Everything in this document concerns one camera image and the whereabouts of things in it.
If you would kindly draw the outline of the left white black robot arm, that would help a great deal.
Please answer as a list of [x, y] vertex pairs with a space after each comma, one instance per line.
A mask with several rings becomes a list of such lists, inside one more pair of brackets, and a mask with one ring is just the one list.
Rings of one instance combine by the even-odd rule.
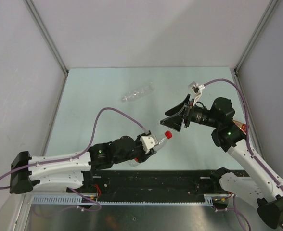
[[110, 169], [113, 165], [134, 160], [145, 162], [156, 153], [155, 135], [139, 135], [137, 139], [123, 136], [117, 140], [90, 147], [83, 155], [64, 154], [54, 157], [31, 157], [20, 152], [11, 163], [11, 194], [35, 191], [66, 191], [81, 189], [87, 193], [94, 181], [87, 174], [92, 170]]

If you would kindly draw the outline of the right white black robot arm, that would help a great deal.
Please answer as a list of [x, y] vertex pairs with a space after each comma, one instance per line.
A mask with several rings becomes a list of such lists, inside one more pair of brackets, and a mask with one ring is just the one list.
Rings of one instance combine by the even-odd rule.
[[220, 168], [209, 181], [215, 193], [230, 191], [257, 210], [262, 221], [272, 229], [283, 225], [283, 179], [254, 149], [248, 148], [247, 134], [233, 121], [231, 100], [218, 97], [210, 109], [197, 106], [188, 95], [183, 102], [165, 112], [160, 124], [177, 132], [194, 122], [214, 128], [212, 140], [235, 159], [252, 179], [244, 181], [226, 168]]

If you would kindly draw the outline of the red label plastic bottle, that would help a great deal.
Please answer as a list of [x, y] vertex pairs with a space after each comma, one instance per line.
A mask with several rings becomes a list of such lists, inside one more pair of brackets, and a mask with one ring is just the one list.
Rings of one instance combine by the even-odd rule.
[[[159, 144], [156, 147], [154, 147], [154, 150], [157, 153], [161, 148], [163, 148], [166, 145], [169, 139], [167, 139], [164, 134], [157, 135], [156, 137], [158, 139]], [[136, 161], [134, 161], [134, 159], [132, 159], [132, 160], [127, 161], [127, 164], [129, 164], [131, 167], [136, 167], [137, 165], [141, 163], [137, 163]]]

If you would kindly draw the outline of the yellow red tea bottle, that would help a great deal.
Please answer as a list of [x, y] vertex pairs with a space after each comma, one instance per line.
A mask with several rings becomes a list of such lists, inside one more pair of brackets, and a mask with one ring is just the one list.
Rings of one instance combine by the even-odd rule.
[[246, 124], [239, 122], [237, 120], [233, 120], [235, 125], [246, 135], [247, 134], [247, 129], [246, 129]]

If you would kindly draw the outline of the red bottle cap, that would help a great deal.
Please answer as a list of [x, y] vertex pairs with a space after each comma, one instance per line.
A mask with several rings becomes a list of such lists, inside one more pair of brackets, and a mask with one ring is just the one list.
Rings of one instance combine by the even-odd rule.
[[171, 138], [173, 137], [171, 131], [166, 131], [166, 132], [164, 133], [164, 135], [165, 135], [165, 137], [166, 137], [167, 139], [171, 139]]

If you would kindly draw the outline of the clear plastic water bottle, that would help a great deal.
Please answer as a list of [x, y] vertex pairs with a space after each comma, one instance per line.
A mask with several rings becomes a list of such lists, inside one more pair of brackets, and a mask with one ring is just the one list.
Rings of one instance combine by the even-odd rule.
[[155, 90], [153, 82], [149, 82], [146, 85], [140, 86], [133, 90], [128, 91], [121, 97], [121, 101], [124, 102], [132, 102], [142, 97], [148, 96], [153, 93]]

